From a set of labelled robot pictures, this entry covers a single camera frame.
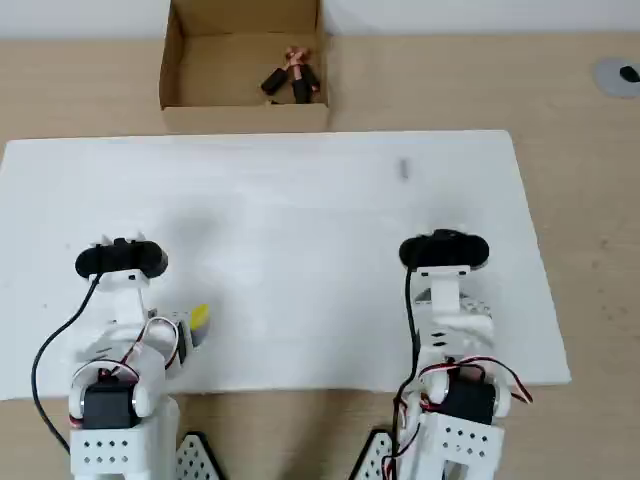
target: cable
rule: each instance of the cable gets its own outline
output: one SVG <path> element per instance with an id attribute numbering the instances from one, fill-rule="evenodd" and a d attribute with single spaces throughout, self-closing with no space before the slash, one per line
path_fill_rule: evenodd
<path id="1" fill-rule="evenodd" d="M 402 423 L 402 429 L 407 428 L 407 410 L 409 409 L 407 402 L 405 402 L 404 400 L 402 400 L 400 402 L 400 406 L 402 407 L 400 409 L 400 420 Z"/>
<path id="2" fill-rule="evenodd" d="M 138 337 L 135 339 L 135 341 L 133 342 L 133 344 L 131 345 L 131 347 L 127 351 L 127 353 L 125 353 L 124 356 L 122 357 L 122 359 L 120 360 L 121 364 L 125 364 L 126 365 L 127 360 L 129 359 L 129 357 L 133 353 L 133 350 L 136 347 L 136 345 L 144 340 L 144 336 L 147 334 L 147 330 L 149 329 L 149 326 L 152 323 L 158 322 L 158 321 L 166 323 L 167 325 L 169 325 L 173 329 L 173 335 L 174 335 L 173 347 L 171 349 L 171 354 L 169 355 L 169 359 L 165 361 L 165 365 L 164 365 L 164 369 L 165 370 L 169 370 L 171 365 L 173 365 L 173 361 L 175 360 L 176 355 L 178 353 L 179 343 L 180 343 L 180 332 L 179 332 L 178 327 L 176 326 L 175 323 L 173 323 L 171 320 L 169 320 L 166 317 L 160 317 L 160 316 L 155 316 L 155 317 L 147 320 L 147 322 L 144 324 L 144 326 L 140 330 L 140 333 L 138 334 Z M 121 368 L 121 367 L 120 366 L 116 366 L 113 370 L 111 370 L 109 372 L 109 374 L 110 375 L 115 375 L 119 368 Z"/>
<path id="3" fill-rule="evenodd" d="M 131 368 L 129 365 L 119 362 L 117 360 L 102 359 L 102 360 L 92 360 L 90 362 L 87 362 L 84 365 L 82 365 L 78 370 L 76 370 L 76 372 L 73 374 L 73 377 L 71 378 L 71 386 L 73 387 L 75 385 L 76 380 L 78 379 L 80 374 L 83 373 L 89 367 L 94 367 L 94 369 L 97 368 L 98 378 L 100 378 L 101 371 L 105 371 L 106 376 L 112 376 L 113 374 L 109 371 L 108 367 L 112 367 L 114 365 L 115 365 L 114 370 L 121 368 L 126 372 L 128 372 L 136 381 L 140 380 L 140 374 L 136 372 L 133 368 Z"/>
<path id="4" fill-rule="evenodd" d="M 420 352 L 420 345 L 418 334 L 416 333 L 416 324 L 413 318 L 413 306 L 411 304 L 411 274 L 413 273 L 413 265 L 417 255 L 414 254 L 411 265 L 407 267 L 407 275 L 404 281 L 404 303 L 407 309 L 407 320 L 409 321 L 409 333 L 411 335 L 411 373 L 404 382 L 398 388 L 398 393 L 393 399 L 393 423 L 391 426 L 391 479 L 396 480 L 396 461 L 398 456 L 398 412 L 400 410 L 400 401 L 402 400 L 402 394 L 404 389 L 413 381 L 418 371 L 418 354 Z"/>
<path id="5" fill-rule="evenodd" d="M 44 411 L 44 408 L 42 407 L 42 403 L 40 403 L 40 396 L 38 395 L 38 383 L 37 383 L 36 374 L 38 371 L 38 364 L 40 363 L 40 359 L 42 358 L 44 351 L 51 344 L 51 342 L 53 342 L 56 339 L 58 335 L 64 332 L 67 328 L 73 325 L 73 323 L 76 320 L 78 320 L 78 318 L 80 318 L 80 315 L 82 315 L 85 308 L 87 308 L 87 305 L 89 304 L 89 300 L 91 300 L 91 296 L 93 295 L 93 292 L 98 286 L 98 283 L 100 283 L 100 278 L 102 278 L 101 273 L 96 275 L 96 278 L 93 280 L 93 282 L 91 282 L 91 287 L 89 287 L 89 291 L 87 292 L 87 295 L 84 297 L 82 304 L 80 304 L 80 308 L 78 308 L 78 311 L 69 320 L 67 320 L 67 322 L 64 325 L 58 328 L 55 332 L 53 332 L 49 336 L 49 338 L 45 340 L 45 342 L 42 344 L 42 346 L 38 350 L 38 353 L 36 353 L 36 356 L 33 360 L 33 367 L 31 367 L 31 394 L 33 396 L 33 403 L 35 404 L 36 409 L 40 414 L 40 418 L 42 418 L 42 421 L 44 422 L 44 424 L 47 426 L 51 434 L 56 438 L 56 440 L 58 440 L 62 448 L 64 448 L 67 453 L 70 453 L 69 444 L 64 439 L 64 437 L 60 434 L 60 432 L 56 429 L 56 427 L 53 425 L 53 423 L 47 416 L 47 413 Z"/>
<path id="6" fill-rule="evenodd" d="M 476 363 L 459 365 L 454 363 L 453 359 L 449 359 L 446 364 L 436 364 L 436 365 L 431 365 L 430 367 L 423 368 L 418 374 L 418 379 L 422 378 L 422 375 L 424 375 L 425 373 L 433 373 L 433 372 L 440 372 L 440 371 L 448 372 L 451 370 L 462 370 L 463 368 L 473 368 L 473 369 L 479 370 L 480 382 L 484 383 L 487 376 L 487 371 L 482 365 L 478 365 Z M 437 407 L 439 407 L 441 404 L 432 402 L 427 392 L 422 392 L 421 395 L 423 397 L 420 399 L 420 407 L 422 408 L 422 410 L 427 412 L 437 412 L 438 411 Z"/>
<path id="7" fill-rule="evenodd" d="M 394 461 L 395 461 L 395 459 L 400 458 L 402 455 L 404 455 L 407 452 L 407 450 L 409 450 L 409 447 L 413 444 L 415 439 L 418 437 L 418 432 L 420 432 L 420 425 L 421 424 L 418 423 L 418 427 L 416 428 L 416 431 L 411 436 L 411 439 L 407 442 L 407 444 L 404 447 L 402 447 L 402 449 L 397 453 L 397 455 L 395 457 L 392 456 L 392 455 L 385 455 L 384 457 L 382 457 L 382 460 L 381 460 L 380 463 L 381 463 L 381 466 L 382 466 L 382 475 L 384 477 L 384 480 L 387 480 L 389 478 L 389 472 L 387 471 L 387 469 L 389 467 L 385 468 L 385 466 L 384 466 L 386 460 L 388 458 L 393 458 Z"/>
<path id="8" fill-rule="evenodd" d="M 479 366 L 479 365 L 477 365 L 476 363 L 473 363 L 473 362 L 490 362 L 490 363 L 495 363 L 497 365 L 500 365 L 502 368 L 507 370 L 513 376 L 513 379 L 515 380 L 516 385 L 518 387 L 519 394 L 512 393 L 511 396 L 513 398 L 517 399 L 517 400 L 520 400 L 523 403 L 533 403 L 532 395 L 529 393 L 529 391 L 522 384 L 522 381 L 518 377 L 518 374 L 516 372 L 514 372 L 511 368 L 509 368 L 507 365 L 502 363 L 500 360 L 498 360 L 498 359 L 496 359 L 494 357 L 473 356 L 473 357 L 463 358 L 462 360 L 460 360 L 458 362 L 455 362 L 455 363 L 436 363 L 436 364 L 433 364 L 433 365 L 429 365 L 428 367 L 425 367 L 422 370 L 420 370 L 420 373 L 418 374 L 418 378 L 422 377 L 423 375 L 425 375 L 427 373 L 433 373 L 433 372 L 439 372 L 439 371 L 448 371 L 448 370 L 453 370 L 453 369 L 460 368 L 460 367 Z"/>

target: cardboard box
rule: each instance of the cardboard box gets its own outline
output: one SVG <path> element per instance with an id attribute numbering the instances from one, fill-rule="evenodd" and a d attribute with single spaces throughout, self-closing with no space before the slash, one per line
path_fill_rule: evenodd
<path id="1" fill-rule="evenodd" d="M 160 72 L 171 131 L 298 132 L 326 129 L 325 32 L 320 0 L 173 0 Z M 291 45 L 311 49 L 321 81 L 314 103 L 291 85 L 268 97 L 260 84 Z M 282 105 L 266 105 L 273 99 Z"/>

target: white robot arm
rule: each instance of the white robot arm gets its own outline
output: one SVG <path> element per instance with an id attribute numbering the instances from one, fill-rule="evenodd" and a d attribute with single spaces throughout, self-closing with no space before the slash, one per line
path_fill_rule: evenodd
<path id="1" fill-rule="evenodd" d="M 494 425 L 506 417 L 513 398 L 533 401 L 519 378 L 494 356 L 491 312 L 460 290 L 460 281 L 488 260 L 486 242 L 451 230 L 405 242 L 406 300 L 413 316 L 427 319 L 416 332 L 415 369 L 399 390 L 394 431 L 374 430 L 352 480 L 491 480 L 498 469 L 504 431 Z M 429 288 L 410 297 L 411 274 L 428 277 Z M 512 393 L 507 379 L 517 386 Z"/>
<path id="2" fill-rule="evenodd" d="M 93 292 L 112 297 L 115 320 L 100 338 L 76 352 L 77 368 L 69 393 L 69 445 L 41 410 L 37 386 L 34 388 L 36 406 L 62 446 L 68 448 L 71 473 L 78 480 L 222 478 L 201 435 L 189 435 L 176 454 L 180 411 L 166 393 L 166 381 L 180 374 L 203 341 L 208 318 L 202 317 L 208 317 L 208 309 L 195 309 L 200 318 L 192 316 L 191 325 L 187 325 L 184 318 L 159 316 L 145 308 L 143 290 L 167 265 L 164 251 L 142 236 L 113 242 L 103 238 L 82 252 L 76 271 L 91 283 L 91 289 L 78 313 L 36 356 L 32 380 L 44 348 L 77 320 Z"/>

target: white board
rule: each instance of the white board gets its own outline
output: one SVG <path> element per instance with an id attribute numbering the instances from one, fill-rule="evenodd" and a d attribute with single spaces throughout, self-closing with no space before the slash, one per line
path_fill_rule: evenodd
<path id="1" fill-rule="evenodd" d="M 16 141 L 0 225 L 0 361 L 13 369 L 0 398 L 30 395 L 36 350 L 83 298 L 76 256 L 137 231 L 169 256 L 146 304 L 212 306 L 206 348 L 174 391 L 394 391 L 410 367 L 398 247 L 447 227 L 491 246 L 463 290 L 492 306 L 499 358 L 529 384 L 570 379 L 506 132 Z M 74 342 L 109 309 L 95 296 L 50 347 L 42 395 L 67 393 Z"/>

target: wooden table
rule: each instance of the wooden table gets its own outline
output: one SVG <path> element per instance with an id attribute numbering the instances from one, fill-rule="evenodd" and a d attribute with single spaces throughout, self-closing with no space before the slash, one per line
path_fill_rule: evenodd
<path id="1" fill-rule="evenodd" d="M 166 133 L 161 50 L 0 43 L 0 141 Z M 498 478 L 638 477 L 640 100 L 598 92 L 590 70 L 603 56 L 640 61 L 640 34 L 361 37 L 330 48 L 333 130 L 513 136 L 574 381 L 536 388 L 532 407 L 514 408 Z M 345 479 L 371 426 L 391 414 L 389 395 L 362 392 L 180 402 L 181 428 L 205 430 L 232 479 Z M 64 402 L 46 406 L 63 425 Z M 68 477 L 29 401 L 0 405 L 0 424 L 4 477 Z"/>

